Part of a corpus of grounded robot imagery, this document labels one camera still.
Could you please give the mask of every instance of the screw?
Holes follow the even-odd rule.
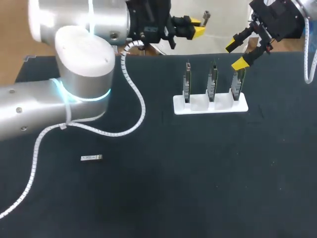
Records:
[[[113,32],[111,33],[110,37],[113,41],[116,41],[118,39],[118,34]]]
[[[16,108],[17,113],[22,113],[22,108]]]

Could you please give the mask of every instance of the black table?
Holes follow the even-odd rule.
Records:
[[[44,138],[31,192],[0,220],[0,238],[315,238],[317,83],[302,53],[263,56],[247,71],[247,113],[177,116],[185,62],[203,93],[212,60],[226,92],[239,55],[129,57],[147,115],[122,138],[55,129]],[[122,131],[140,115],[117,59],[109,111],[90,125]],[[29,59],[17,81],[58,77]],[[0,210],[23,191],[37,133],[0,143]],[[83,155],[102,154],[82,163]]]

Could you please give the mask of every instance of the white holder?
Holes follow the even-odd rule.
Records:
[[[183,95],[173,97],[176,115],[207,114],[207,113],[237,113],[247,112],[249,107],[243,93],[238,101],[233,100],[231,89],[228,93],[216,93],[214,102],[209,102],[208,93],[190,95],[190,103],[185,103]]]

